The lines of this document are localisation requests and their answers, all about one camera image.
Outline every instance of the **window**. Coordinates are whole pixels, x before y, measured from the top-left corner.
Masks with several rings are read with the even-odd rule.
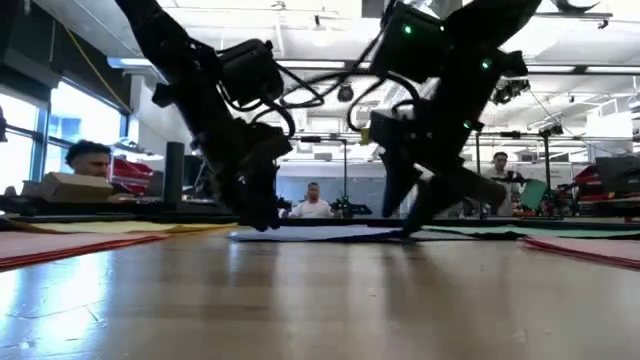
[[[38,108],[20,99],[0,94],[0,106],[9,125],[25,130],[35,130]]]
[[[29,180],[31,173],[31,157],[33,139],[7,133],[6,143],[0,143],[0,194],[4,194],[7,186],[14,186],[18,194],[22,191],[22,181]]]
[[[120,138],[121,119],[118,110],[65,82],[51,92],[49,136],[113,144]]]
[[[44,163],[44,174],[48,174],[50,172],[62,172],[67,174],[72,174],[73,169],[67,165],[65,157],[67,157],[67,153],[69,149],[48,144],[47,145],[47,159]]]

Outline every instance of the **desk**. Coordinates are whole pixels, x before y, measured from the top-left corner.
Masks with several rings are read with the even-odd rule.
[[[200,234],[0,273],[0,358],[638,359],[639,279],[513,242]]]

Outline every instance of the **wooden table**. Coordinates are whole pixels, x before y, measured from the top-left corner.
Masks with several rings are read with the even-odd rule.
[[[0,359],[640,359],[639,275],[511,242],[196,235],[0,273]]]

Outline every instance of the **white shirt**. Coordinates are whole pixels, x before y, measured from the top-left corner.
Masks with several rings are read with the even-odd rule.
[[[293,208],[291,214],[295,217],[305,219],[321,219],[331,218],[333,213],[331,212],[331,206],[329,203],[318,199],[315,203],[310,203],[309,200],[303,201],[298,206]]]
[[[487,170],[484,174],[482,174],[482,176],[486,177],[486,178],[506,178],[507,177],[507,172],[503,171],[501,173],[499,173],[496,168],[491,168],[489,170]],[[500,205],[500,207],[498,208],[498,212],[496,215],[498,216],[513,216],[513,204],[511,203],[511,195],[512,194],[518,194],[520,192],[520,189],[518,188],[518,184],[516,183],[503,183],[503,182],[499,182],[498,184],[501,184],[504,186],[504,189],[507,191],[507,196],[504,199],[504,202],[502,203],[502,205]]]

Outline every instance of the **red mat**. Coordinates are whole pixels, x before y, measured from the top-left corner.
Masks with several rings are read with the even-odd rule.
[[[33,234],[0,232],[0,271],[122,246],[166,239],[165,234]]]
[[[529,249],[640,269],[640,241],[526,237]]]

